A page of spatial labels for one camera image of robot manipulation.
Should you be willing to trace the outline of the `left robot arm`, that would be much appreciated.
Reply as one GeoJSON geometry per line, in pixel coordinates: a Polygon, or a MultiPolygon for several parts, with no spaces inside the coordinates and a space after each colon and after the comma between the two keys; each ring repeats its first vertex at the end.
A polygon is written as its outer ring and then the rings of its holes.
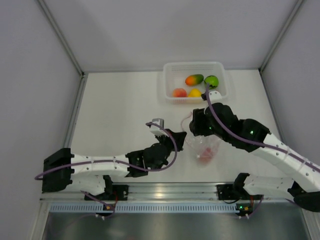
{"type": "Polygon", "coordinates": [[[169,168],[174,163],[169,156],[178,156],[186,136],[185,131],[160,130],[150,147],[116,156],[78,155],[61,148],[43,161],[36,180],[42,181],[43,193],[86,192],[107,200],[113,194],[113,178],[139,178],[169,168]]]}

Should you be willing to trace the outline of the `orange green fake mango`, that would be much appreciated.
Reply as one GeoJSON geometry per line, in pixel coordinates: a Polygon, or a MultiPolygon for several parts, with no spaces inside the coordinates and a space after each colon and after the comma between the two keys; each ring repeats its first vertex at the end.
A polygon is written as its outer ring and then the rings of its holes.
{"type": "Polygon", "coordinates": [[[204,81],[204,76],[202,74],[193,74],[185,79],[185,84],[187,86],[196,86],[204,81]]]}

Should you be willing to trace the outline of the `orange peach fake fruit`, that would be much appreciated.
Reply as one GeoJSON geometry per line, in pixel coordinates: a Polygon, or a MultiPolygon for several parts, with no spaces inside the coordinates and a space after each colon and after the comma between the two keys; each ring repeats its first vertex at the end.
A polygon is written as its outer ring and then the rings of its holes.
{"type": "Polygon", "coordinates": [[[187,96],[188,96],[188,93],[184,88],[175,88],[172,91],[173,98],[186,98],[187,96]]]}

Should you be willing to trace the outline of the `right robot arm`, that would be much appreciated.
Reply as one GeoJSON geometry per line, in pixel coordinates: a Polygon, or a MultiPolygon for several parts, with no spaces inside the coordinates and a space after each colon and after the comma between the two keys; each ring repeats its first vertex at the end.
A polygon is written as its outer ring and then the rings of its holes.
{"type": "Polygon", "coordinates": [[[320,211],[320,167],[279,140],[254,119],[239,119],[228,105],[214,103],[194,109],[189,129],[194,136],[215,135],[233,147],[253,154],[282,171],[285,177],[261,177],[240,173],[233,192],[285,198],[310,212],[320,211]]]}

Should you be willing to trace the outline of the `red fake strawberry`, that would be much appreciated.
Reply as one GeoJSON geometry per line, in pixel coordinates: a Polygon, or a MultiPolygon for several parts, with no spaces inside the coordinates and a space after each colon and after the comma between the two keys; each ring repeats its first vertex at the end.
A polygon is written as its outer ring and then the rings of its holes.
{"type": "Polygon", "coordinates": [[[216,149],[206,147],[198,154],[198,159],[200,161],[210,161],[216,155],[216,153],[216,149]]]}

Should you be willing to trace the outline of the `clear zip top bag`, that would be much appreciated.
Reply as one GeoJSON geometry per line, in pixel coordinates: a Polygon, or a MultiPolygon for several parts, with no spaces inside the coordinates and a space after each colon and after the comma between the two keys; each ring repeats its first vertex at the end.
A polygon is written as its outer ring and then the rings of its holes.
{"type": "Polygon", "coordinates": [[[180,127],[182,131],[187,132],[185,142],[192,153],[192,157],[195,159],[199,167],[204,168],[208,166],[213,161],[214,157],[217,155],[221,140],[215,135],[194,136],[191,133],[189,128],[191,119],[192,119],[192,112],[188,113],[187,116],[185,116],[182,119],[182,121],[180,122],[180,127]],[[216,149],[216,155],[210,161],[202,161],[202,160],[199,160],[198,158],[199,153],[201,153],[202,150],[204,150],[205,148],[216,149]]]}

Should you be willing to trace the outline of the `yellow fake pepper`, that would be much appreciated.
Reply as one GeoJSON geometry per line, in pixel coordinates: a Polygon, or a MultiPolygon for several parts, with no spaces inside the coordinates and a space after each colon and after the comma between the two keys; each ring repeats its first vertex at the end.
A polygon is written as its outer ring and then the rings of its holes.
{"type": "Polygon", "coordinates": [[[202,92],[199,89],[193,88],[190,90],[188,97],[189,98],[200,98],[201,95],[202,95],[202,92]]]}

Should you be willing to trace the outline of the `green fake apple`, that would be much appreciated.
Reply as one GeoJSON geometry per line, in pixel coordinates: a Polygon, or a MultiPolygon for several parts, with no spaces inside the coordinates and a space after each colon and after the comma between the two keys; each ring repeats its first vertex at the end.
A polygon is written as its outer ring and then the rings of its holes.
{"type": "Polygon", "coordinates": [[[209,75],[204,79],[204,85],[207,86],[209,85],[210,90],[214,90],[219,86],[219,79],[215,75],[209,75]]]}

